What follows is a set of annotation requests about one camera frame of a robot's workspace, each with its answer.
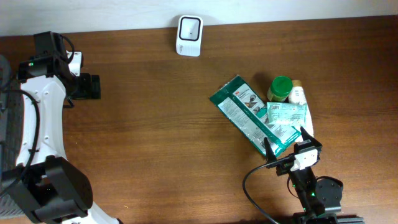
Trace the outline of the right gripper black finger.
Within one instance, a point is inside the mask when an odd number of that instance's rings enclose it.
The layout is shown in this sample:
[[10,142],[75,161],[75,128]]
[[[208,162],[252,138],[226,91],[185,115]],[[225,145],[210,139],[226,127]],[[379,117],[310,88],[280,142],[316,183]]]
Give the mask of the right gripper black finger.
[[301,137],[302,137],[302,140],[300,143],[304,144],[304,143],[310,143],[313,141],[313,137],[305,130],[305,128],[303,126],[300,128],[300,131],[301,131]]
[[277,158],[276,158],[276,156],[274,154],[274,151],[272,150],[271,145],[270,145],[270,143],[269,143],[267,138],[264,138],[264,147],[265,147],[265,150],[266,150],[267,162],[276,161]]

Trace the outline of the pale green wipes packet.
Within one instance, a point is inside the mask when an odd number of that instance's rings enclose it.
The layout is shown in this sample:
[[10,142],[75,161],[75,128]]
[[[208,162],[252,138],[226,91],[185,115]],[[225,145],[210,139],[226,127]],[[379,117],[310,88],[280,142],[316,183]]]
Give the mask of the pale green wipes packet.
[[271,125],[302,126],[306,113],[307,105],[267,102],[267,118]]

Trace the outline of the white tube with gold cap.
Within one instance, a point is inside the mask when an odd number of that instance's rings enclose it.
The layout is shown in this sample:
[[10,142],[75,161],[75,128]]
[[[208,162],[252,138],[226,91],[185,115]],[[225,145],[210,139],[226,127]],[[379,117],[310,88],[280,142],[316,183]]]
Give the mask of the white tube with gold cap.
[[293,88],[288,96],[290,104],[306,106],[305,118],[303,118],[303,110],[294,111],[288,115],[289,121],[295,126],[297,130],[303,127],[306,132],[314,137],[312,116],[310,108],[305,97],[304,89],[300,80],[293,80]]

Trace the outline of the green lid spice jar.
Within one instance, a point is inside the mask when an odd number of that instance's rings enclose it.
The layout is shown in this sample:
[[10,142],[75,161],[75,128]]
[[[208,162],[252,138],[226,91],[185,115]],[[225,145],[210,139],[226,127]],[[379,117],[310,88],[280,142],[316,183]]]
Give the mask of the green lid spice jar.
[[273,79],[267,91],[267,99],[274,102],[284,102],[293,89],[293,82],[289,77],[278,76]]

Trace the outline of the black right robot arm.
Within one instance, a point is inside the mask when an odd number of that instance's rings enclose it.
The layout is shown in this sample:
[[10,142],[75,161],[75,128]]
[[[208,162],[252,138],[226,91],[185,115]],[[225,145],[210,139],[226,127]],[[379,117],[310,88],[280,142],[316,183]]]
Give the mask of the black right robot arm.
[[329,176],[315,176],[312,166],[320,160],[322,144],[301,127],[303,141],[294,145],[294,152],[281,159],[270,156],[266,167],[276,168],[278,176],[287,174],[294,186],[303,212],[293,215],[294,223],[364,223],[363,217],[342,216],[342,181]]

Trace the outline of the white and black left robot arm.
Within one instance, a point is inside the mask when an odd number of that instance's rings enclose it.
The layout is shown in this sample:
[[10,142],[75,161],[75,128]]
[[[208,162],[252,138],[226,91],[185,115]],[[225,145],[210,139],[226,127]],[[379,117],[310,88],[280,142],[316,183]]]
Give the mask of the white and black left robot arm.
[[1,218],[32,223],[117,223],[93,200],[87,176],[63,143],[63,111],[98,100],[100,78],[56,32],[34,35],[35,54],[12,71],[1,58]]

